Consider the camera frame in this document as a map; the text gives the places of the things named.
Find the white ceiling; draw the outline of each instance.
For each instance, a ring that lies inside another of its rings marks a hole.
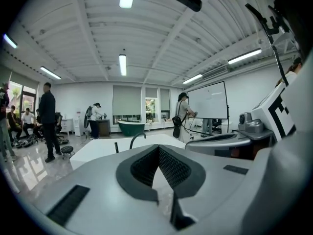
[[[245,4],[270,22],[267,5],[273,0],[202,1],[201,12],[195,13],[175,0],[134,0],[131,9],[120,8],[119,0],[29,0],[8,32],[18,48],[4,43],[1,62],[36,80],[46,79],[40,71],[45,66],[62,77],[57,83],[182,87],[184,80],[255,48],[264,51],[232,67],[272,55]],[[279,51],[292,48],[287,43]],[[123,49],[126,77],[118,64]]]

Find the sneaker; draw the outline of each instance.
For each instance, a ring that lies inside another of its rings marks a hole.
[[[55,157],[53,156],[52,158],[47,158],[46,160],[45,160],[45,162],[46,163],[49,163],[49,162],[51,162],[51,161],[53,161],[53,160],[55,160]]]
[[[12,161],[15,161],[16,159],[18,159],[18,157],[16,155],[11,156],[11,158],[12,158]]]

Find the whiteboard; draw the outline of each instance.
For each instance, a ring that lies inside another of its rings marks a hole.
[[[197,118],[227,119],[225,83],[217,83],[188,92],[189,106]]]

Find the roller shade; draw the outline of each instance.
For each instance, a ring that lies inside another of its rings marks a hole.
[[[11,76],[10,81],[17,83],[17,84],[27,86],[27,87],[35,89],[35,90],[38,87],[37,81],[34,81],[28,77],[22,76],[20,74],[15,73],[15,72],[12,72],[12,76]]]
[[[117,86],[113,88],[113,115],[140,115],[141,87]]]
[[[5,66],[0,65],[0,86],[2,83],[6,83],[10,81],[11,70]]]
[[[170,110],[170,90],[161,89],[161,111]]]
[[[157,98],[157,88],[146,88],[146,97]]]

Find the green bathtub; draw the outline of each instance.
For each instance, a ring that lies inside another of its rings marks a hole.
[[[145,131],[145,123],[118,121],[118,125],[126,137],[133,137]]]

